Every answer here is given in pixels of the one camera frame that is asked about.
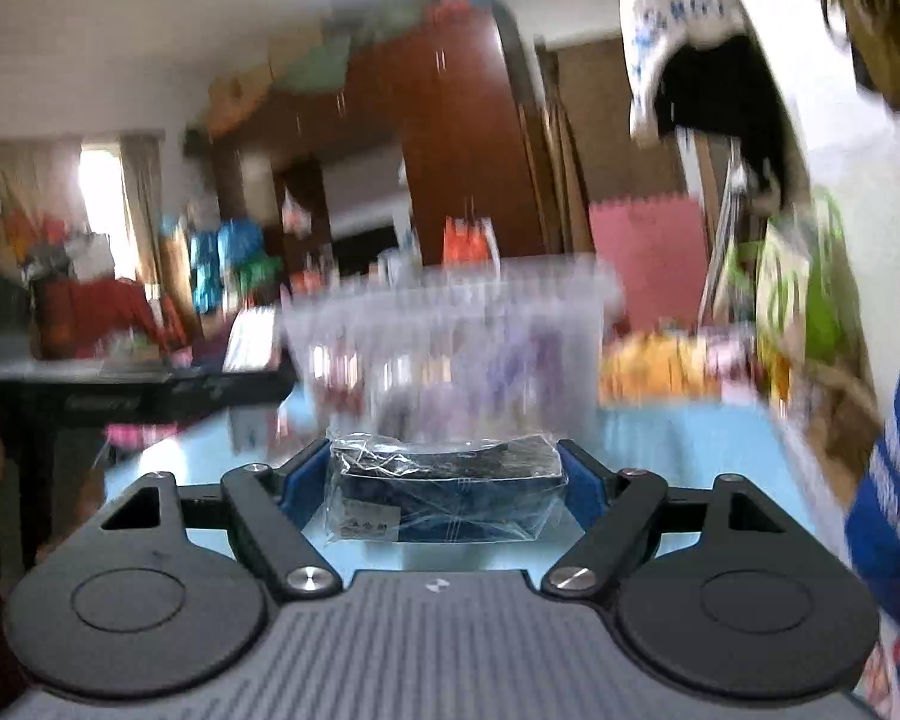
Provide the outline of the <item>dark blue box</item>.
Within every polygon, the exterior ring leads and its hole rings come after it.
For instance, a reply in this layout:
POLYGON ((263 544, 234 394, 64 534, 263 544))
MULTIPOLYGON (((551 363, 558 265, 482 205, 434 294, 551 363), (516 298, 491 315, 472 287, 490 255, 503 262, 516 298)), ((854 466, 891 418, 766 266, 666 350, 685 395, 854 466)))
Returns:
POLYGON ((329 444, 329 541, 450 544, 537 539, 567 473, 546 436, 403 444, 349 434, 329 444))

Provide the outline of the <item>yellow orange blanket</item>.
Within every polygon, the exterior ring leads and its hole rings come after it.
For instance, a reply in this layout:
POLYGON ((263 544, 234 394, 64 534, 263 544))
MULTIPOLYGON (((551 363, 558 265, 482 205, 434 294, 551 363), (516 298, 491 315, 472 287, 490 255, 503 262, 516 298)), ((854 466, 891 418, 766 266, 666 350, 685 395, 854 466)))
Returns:
POLYGON ((601 406, 717 398, 707 342, 667 333, 634 333, 606 344, 598 372, 601 406))

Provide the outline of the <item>white plastic laundry basket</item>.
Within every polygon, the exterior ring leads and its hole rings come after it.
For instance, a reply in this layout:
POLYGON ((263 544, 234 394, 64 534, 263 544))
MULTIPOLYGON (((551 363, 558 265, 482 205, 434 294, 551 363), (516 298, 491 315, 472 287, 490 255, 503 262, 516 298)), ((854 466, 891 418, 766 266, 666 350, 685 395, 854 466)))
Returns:
POLYGON ((564 255, 361 280, 290 299, 279 320, 330 434, 450 444, 589 433, 601 346, 622 314, 613 269, 564 255))

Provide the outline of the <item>pink foam mat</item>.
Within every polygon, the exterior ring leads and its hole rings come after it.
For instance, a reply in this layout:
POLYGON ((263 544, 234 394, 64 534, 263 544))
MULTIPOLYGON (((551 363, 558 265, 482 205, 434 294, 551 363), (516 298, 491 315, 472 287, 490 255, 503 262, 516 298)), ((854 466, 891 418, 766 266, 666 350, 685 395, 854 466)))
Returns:
POLYGON ((653 195, 590 206, 595 252, 621 281, 626 319, 648 332, 663 320, 697 322, 706 282, 707 238, 696 199, 653 195))

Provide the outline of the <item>green white shopping bag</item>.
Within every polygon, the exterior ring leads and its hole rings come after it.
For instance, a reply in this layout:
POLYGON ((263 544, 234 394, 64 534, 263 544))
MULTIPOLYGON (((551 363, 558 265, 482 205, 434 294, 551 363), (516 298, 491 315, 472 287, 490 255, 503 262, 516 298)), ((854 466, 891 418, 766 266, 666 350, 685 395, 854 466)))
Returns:
POLYGON ((816 185, 808 203, 764 220, 759 239, 731 244, 722 280, 730 316, 754 327, 766 366, 862 370, 859 291, 841 210, 827 188, 816 185))

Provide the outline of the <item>red white plastic bag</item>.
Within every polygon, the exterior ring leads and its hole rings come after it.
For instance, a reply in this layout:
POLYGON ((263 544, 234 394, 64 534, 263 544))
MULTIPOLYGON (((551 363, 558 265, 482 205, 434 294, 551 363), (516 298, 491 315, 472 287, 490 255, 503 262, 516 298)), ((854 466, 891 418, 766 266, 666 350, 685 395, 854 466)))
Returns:
POLYGON ((447 218, 443 225, 442 265, 497 263, 499 248, 489 218, 447 218))

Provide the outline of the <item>dark red wooden wardrobe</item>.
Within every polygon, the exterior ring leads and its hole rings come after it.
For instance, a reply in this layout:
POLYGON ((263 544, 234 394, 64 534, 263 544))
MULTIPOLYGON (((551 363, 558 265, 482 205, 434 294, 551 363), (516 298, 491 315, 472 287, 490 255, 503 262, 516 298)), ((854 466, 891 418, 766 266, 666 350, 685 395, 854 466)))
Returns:
POLYGON ((448 218, 491 220, 505 257, 555 254, 559 215, 549 188, 543 121, 523 47, 489 11, 455 8, 352 55, 333 93, 269 88, 250 114, 209 138, 224 218, 248 211, 242 163, 258 158, 273 184, 295 166, 397 140, 422 258, 442 258, 448 218))

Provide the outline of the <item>brown wooden door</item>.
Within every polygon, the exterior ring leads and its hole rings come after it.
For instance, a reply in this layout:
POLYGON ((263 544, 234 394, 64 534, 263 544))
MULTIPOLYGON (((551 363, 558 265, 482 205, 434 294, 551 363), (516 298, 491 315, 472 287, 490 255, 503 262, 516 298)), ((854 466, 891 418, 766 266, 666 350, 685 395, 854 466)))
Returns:
POLYGON ((678 148, 631 138, 631 88, 621 36, 571 46, 535 43, 543 80, 544 138, 564 249, 595 250, 590 208, 686 190, 678 148))

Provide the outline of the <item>black garment on hanger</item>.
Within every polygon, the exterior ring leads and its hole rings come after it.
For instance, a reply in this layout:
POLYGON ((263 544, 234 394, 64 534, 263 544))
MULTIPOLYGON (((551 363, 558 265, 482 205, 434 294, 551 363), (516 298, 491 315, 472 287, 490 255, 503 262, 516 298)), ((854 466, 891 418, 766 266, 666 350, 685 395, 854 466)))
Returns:
POLYGON ((761 190, 798 199, 784 106, 758 41, 745 32, 713 49, 679 49, 663 70, 655 114, 660 138, 678 128, 731 138, 761 190))

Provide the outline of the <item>white hoodie blue letters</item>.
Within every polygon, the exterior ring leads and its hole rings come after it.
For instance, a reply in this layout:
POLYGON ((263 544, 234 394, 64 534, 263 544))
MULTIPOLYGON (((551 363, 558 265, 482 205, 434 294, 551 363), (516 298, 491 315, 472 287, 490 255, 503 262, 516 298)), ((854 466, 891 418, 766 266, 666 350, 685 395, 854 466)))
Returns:
POLYGON ((640 146, 660 140, 655 114, 663 70, 679 49, 713 49, 746 32, 738 0, 619 0, 631 88, 629 132, 640 146))

